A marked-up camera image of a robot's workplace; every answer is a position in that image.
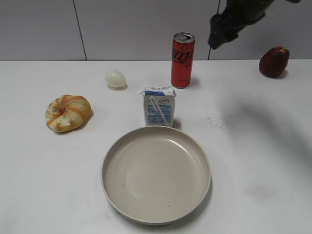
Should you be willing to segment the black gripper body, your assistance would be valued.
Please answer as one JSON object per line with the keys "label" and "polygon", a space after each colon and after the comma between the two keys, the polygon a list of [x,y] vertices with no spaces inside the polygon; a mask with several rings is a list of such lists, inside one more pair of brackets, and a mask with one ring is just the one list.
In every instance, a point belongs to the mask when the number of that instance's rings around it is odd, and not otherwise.
{"label": "black gripper body", "polygon": [[238,38],[242,29],[265,16],[266,9],[272,3],[272,0],[228,0],[224,11],[210,19],[210,47],[215,50]]}

